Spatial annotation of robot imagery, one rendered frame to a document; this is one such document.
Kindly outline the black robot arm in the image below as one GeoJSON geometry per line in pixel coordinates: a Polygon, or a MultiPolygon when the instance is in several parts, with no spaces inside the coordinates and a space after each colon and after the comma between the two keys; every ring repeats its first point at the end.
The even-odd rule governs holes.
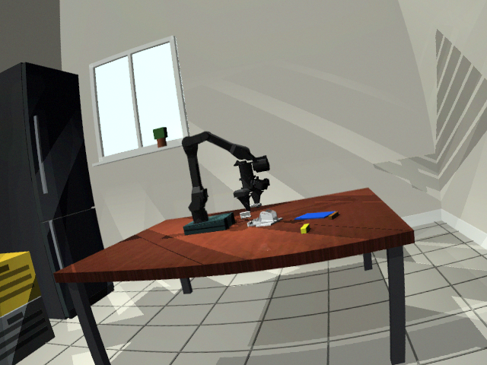
{"type": "MultiPolygon", "coordinates": [[[[236,160],[234,166],[239,166],[241,176],[251,174],[253,173],[253,170],[257,173],[270,170],[269,161],[266,155],[261,157],[254,157],[250,153],[250,149],[248,147],[225,141],[224,139],[219,138],[211,132],[204,131],[193,136],[185,137],[182,140],[182,146],[187,156],[190,176],[193,185],[191,194],[192,202],[188,207],[193,216],[193,224],[206,222],[209,219],[208,213],[205,210],[205,203],[207,202],[208,194],[207,189],[204,189],[201,184],[201,175],[197,157],[198,144],[201,144],[204,141],[209,141],[214,145],[224,148],[239,160],[252,160],[253,162],[249,163],[247,163],[245,160],[236,160]]],[[[256,179],[252,177],[250,181],[250,186],[254,186],[259,190],[268,189],[268,186],[270,186],[269,179],[265,178],[264,180],[262,180],[259,179],[258,176],[256,177],[256,179]]]]}

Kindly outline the orange flat bar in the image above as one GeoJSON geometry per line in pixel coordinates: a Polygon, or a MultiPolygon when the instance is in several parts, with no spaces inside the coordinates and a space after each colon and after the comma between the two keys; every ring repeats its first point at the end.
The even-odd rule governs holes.
{"type": "Polygon", "coordinates": [[[335,217],[336,217],[338,214],[339,214],[339,212],[338,212],[338,211],[333,212],[332,214],[330,214],[330,215],[328,216],[328,217],[329,217],[329,219],[328,219],[328,220],[332,220],[332,219],[333,219],[333,218],[335,218],[335,217]]]}

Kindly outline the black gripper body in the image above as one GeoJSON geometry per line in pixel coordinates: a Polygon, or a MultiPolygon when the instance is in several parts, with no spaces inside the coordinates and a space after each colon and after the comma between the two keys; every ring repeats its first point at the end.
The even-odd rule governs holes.
{"type": "Polygon", "coordinates": [[[250,194],[250,192],[261,192],[258,188],[254,188],[250,186],[250,181],[252,177],[256,178],[256,176],[253,175],[253,173],[240,176],[239,180],[242,182],[242,188],[234,191],[234,197],[245,197],[250,194]]]}

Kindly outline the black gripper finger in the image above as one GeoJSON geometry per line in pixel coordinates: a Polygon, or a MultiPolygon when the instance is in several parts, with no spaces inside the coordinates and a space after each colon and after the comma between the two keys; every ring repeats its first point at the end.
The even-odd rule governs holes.
{"type": "Polygon", "coordinates": [[[245,197],[237,197],[240,202],[243,204],[243,206],[247,209],[247,211],[250,211],[250,196],[245,196],[245,197]]]}
{"type": "Polygon", "coordinates": [[[251,192],[251,196],[252,196],[252,199],[254,201],[255,204],[259,203],[260,202],[260,196],[261,194],[263,193],[264,191],[261,191],[261,192],[251,192]]]}

